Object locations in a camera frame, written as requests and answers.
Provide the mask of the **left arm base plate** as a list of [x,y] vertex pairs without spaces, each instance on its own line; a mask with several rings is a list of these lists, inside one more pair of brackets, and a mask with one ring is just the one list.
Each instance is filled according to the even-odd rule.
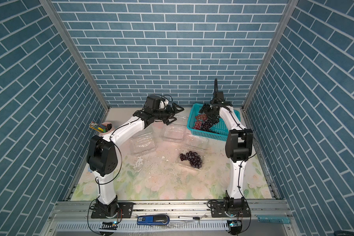
[[130,218],[133,212],[134,203],[132,202],[114,202],[104,205],[96,202],[90,206],[91,218],[109,219],[109,218]]

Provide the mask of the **dark purple grape bunch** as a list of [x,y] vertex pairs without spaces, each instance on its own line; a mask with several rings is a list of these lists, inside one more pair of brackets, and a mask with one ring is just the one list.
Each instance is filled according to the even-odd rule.
[[195,151],[180,153],[180,161],[187,161],[189,165],[195,169],[201,169],[203,163],[202,157]]

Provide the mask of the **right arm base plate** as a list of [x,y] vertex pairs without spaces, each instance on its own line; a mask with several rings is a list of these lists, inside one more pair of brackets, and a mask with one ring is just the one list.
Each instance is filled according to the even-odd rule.
[[250,217],[251,211],[248,205],[245,207],[232,207],[226,209],[225,204],[223,202],[218,201],[209,201],[207,202],[207,206],[210,210],[212,218],[224,218],[224,217]]

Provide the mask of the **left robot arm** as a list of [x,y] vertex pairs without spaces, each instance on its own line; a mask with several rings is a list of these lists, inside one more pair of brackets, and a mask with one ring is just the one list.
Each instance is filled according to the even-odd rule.
[[177,120],[176,114],[184,108],[169,99],[169,96],[151,94],[146,98],[141,110],[134,112],[125,124],[103,136],[93,136],[89,142],[87,163],[93,171],[98,185],[96,203],[103,207],[116,205],[117,194],[112,182],[116,178],[114,171],[122,165],[123,157],[120,146],[136,133],[144,130],[154,122],[170,125]]

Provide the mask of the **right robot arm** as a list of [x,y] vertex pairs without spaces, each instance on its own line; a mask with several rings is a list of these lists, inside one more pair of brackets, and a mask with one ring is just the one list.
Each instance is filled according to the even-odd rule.
[[227,194],[230,198],[244,198],[244,174],[247,161],[253,153],[253,131],[247,129],[235,115],[230,101],[224,98],[222,91],[214,89],[213,99],[200,110],[214,124],[224,121],[228,129],[225,153],[231,161],[230,183]]

